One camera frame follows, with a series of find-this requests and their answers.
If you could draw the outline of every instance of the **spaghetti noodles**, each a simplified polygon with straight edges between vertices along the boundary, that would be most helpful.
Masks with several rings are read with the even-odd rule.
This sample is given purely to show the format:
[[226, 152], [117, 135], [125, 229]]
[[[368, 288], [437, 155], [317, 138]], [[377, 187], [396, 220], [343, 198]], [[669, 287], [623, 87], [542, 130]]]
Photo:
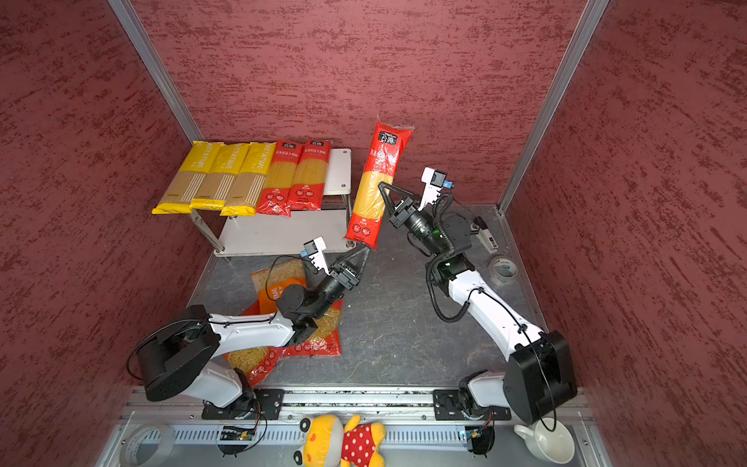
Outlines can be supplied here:
[[358, 186], [353, 215], [347, 227], [348, 240], [361, 241], [376, 249], [381, 218], [384, 216], [384, 200], [379, 192], [379, 183], [392, 183], [400, 156], [410, 141], [413, 128], [397, 128], [376, 122], [371, 150]]
[[290, 141], [278, 141], [276, 143], [275, 155], [272, 164], [270, 164], [270, 170], [267, 172], [267, 181], [264, 184], [262, 195], [259, 197], [258, 213], [291, 216], [288, 192], [293, 186], [293, 177], [302, 151], [302, 144]]
[[275, 152], [275, 143], [251, 143], [244, 164], [220, 211], [222, 216], [253, 216], [259, 195], [267, 181], [267, 172]]
[[248, 143], [230, 144], [218, 152], [210, 173], [202, 181], [199, 190], [190, 203], [192, 209], [220, 211], [233, 185], [239, 168], [249, 152]]
[[223, 143], [193, 141], [192, 149], [166, 189], [153, 214], [189, 214], [190, 203], [210, 171]]
[[293, 210], [320, 211], [324, 195], [329, 151], [329, 141], [308, 140], [293, 178], [288, 204]]

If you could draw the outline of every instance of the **white teacup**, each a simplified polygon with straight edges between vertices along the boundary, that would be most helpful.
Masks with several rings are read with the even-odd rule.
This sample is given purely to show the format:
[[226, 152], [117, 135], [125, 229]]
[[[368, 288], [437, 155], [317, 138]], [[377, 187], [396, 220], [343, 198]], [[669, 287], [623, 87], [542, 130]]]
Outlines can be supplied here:
[[[543, 418], [542, 420], [549, 428], [552, 428], [555, 423], [552, 418]], [[549, 431], [539, 421], [529, 427], [515, 425], [514, 433], [521, 436], [529, 452], [537, 459], [556, 464], [567, 464], [573, 459], [576, 444], [573, 442], [568, 428], [560, 422], [557, 423], [555, 431]]]

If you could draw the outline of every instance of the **red pasta bag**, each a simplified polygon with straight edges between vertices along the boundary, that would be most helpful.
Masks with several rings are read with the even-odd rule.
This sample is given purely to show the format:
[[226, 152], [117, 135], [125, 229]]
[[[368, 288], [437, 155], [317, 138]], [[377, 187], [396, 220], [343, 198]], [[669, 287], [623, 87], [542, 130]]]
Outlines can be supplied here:
[[291, 208], [288, 205], [288, 194], [293, 186], [298, 159], [303, 151], [303, 145], [292, 141], [278, 141], [275, 154], [267, 171], [267, 181], [259, 196], [257, 212], [259, 214], [280, 214], [290, 217]]
[[361, 241], [376, 249], [379, 238], [381, 218], [384, 217], [384, 199], [379, 192], [379, 182], [391, 184], [400, 156], [405, 152], [414, 128], [382, 125], [376, 121], [371, 150], [358, 186], [356, 204], [353, 205], [353, 216], [347, 227], [345, 238]]
[[291, 210], [320, 211], [322, 209], [324, 180], [330, 150], [332, 150], [332, 143], [329, 141], [306, 141], [301, 159], [298, 161], [296, 175], [293, 177], [293, 187], [288, 196]]

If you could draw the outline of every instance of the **white metal shelf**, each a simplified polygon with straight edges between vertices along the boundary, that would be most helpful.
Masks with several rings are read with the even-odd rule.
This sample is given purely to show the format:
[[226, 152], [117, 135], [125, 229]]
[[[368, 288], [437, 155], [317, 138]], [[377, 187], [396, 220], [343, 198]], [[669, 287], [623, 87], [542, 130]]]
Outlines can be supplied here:
[[215, 256], [265, 256], [298, 254], [303, 244], [324, 237], [328, 253], [348, 251], [353, 243], [343, 239], [350, 220], [350, 149], [332, 149], [324, 182], [324, 196], [342, 196], [345, 209], [293, 211], [291, 217], [257, 214], [229, 217], [218, 238], [197, 211], [190, 218], [214, 248]]

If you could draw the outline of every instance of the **white tape roll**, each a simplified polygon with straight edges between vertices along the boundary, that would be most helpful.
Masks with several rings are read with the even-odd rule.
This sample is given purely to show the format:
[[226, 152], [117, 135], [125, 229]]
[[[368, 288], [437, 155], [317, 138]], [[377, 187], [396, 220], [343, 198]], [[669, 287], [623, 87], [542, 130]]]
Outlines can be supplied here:
[[[158, 447], [155, 449], [155, 453], [142, 464], [137, 463], [137, 449], [143, 444], [145, 438], [150, 435], [153, 430], [158, 430], [161, 434], [161, 441], [158, 443]], [[156, 467], [164, 463], [166, 458], [171, 454], [174, 449], [174, 430], [169, 425], [142, 425], [138, 427], [134, 433], [132, 433], [125, 444], [120, 450], [120, 465], [122, 467]]]

